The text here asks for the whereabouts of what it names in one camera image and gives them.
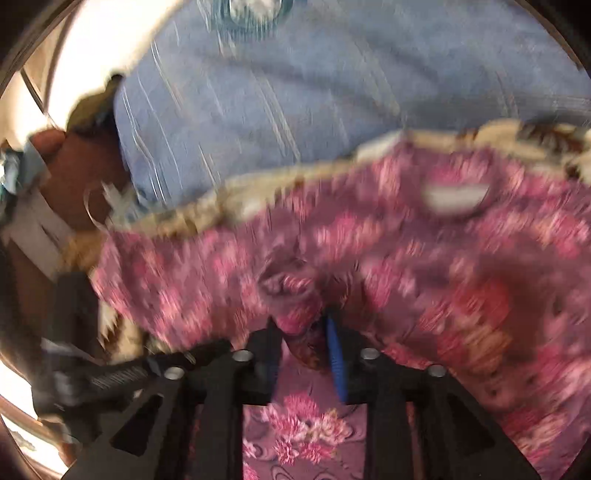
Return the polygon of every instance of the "triangular cutout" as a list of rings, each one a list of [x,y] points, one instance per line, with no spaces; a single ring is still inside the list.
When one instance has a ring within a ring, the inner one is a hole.
[[[494,447],[495,441],[491,434],[459,398],[448,395],[447,401],[452,412],[457,449],[461,455],[469,456]]]
[[[115,434],[111,440],[113,448],[142,456],[148,447],[148,439],[162,402],[162,395],[152,395]]]

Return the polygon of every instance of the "pink floral fabric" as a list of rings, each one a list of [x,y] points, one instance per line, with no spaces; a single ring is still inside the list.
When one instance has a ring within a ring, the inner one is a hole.
[[[423,201],[427,184],[488,192],[469,212],[437,216]],[[439,154],[403,142],[233,229],[184,240],[112,233],[94,285],[176,348],[222,336],[243,345],[272,314],[301,378],[324,375],[327,385],[316,320],[337,305],[399,363],[447,365],[555,480],[591,432],[590,222],[584,185],[527,173],[492,150]],[[274,468],[315,478],[297,469],[323,462],[335,478],[357,478],[342,466],[358,465],[362,449],[341,449],[362,440],[362,420],[346,420],[328,392],[315,395],[285,390],[250,414],[247,478],[276,478]],[[265,453],[253,440],[263,437]]]
[[[362,478],[366,415],[365,406],[339,404],[327,372],[309,370],[286,349],[275,400],[244,409],[245,475]]]

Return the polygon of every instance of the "silver bolt head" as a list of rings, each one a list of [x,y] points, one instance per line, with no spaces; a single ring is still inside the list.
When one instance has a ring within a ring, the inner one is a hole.
[[[250,362],[253,357],[254,355],[252,352],[249,352],[248,350],[238,350],[232,355],[235,362]]]
[[[184,370],[180,367],[169,367],[164,372],[164,378],[169,380],[180,380],[184,376]]]
[[[361,350],[361,358],[363,360],[375,360],[379,357],[379,351],[375,348],[364,348]]]
[[[446,376],[447,368],[443,365],[434,364],[427,368],[427,373],[432,377],[441,378]]]

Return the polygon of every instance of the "bright light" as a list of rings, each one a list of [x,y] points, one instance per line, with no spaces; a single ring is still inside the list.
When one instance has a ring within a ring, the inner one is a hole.
[[[23,412],[37,419],[37,414],[33,408],[31,386],[24,378],[19,377],[2,362],[0,362],[0,395]],[[68,470],[64,462],[61,461],[57,448],[51,443],[35,437],[8,420],[4,415],[2,415],[2,419],[26,456],[60,475],[63,475]]]
[[[47,443],[45,440],[41,440],[33,434],[28,433],[26,430],[23,430],[18,425],[8,420],[4,415],[2,415],[2,419],[26,456],[60,475],[66,473],[68,467],[66,467],[64,462],[61,461],[57,448],[51,443]]]
[[[24,378],[19,377],[2,362],[0,362],[0,395],[14,406],[20,408],[24,413],[37,419],[37,414],[33,408],[31,386]]]

